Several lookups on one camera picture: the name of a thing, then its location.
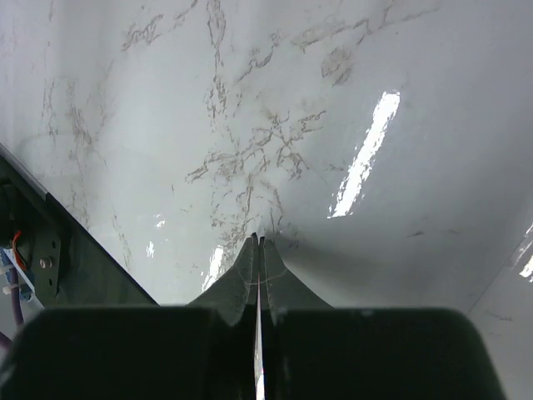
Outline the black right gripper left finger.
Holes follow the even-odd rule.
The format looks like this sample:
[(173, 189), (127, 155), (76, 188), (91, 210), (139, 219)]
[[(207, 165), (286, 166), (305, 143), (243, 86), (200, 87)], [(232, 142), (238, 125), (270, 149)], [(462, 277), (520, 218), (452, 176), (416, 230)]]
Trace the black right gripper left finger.
[(61, 307), (1, 366), (4, 399), (253, 399), (259, 240), (185, 306)]

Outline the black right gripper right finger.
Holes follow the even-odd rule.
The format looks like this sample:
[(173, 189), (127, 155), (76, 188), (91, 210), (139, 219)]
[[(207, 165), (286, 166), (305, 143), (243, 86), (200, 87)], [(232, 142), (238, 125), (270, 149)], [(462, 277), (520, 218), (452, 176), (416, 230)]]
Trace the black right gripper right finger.
[(259, 242), (268, 399), (502, 399), (481, 335), (445, 308), (334, 308)]

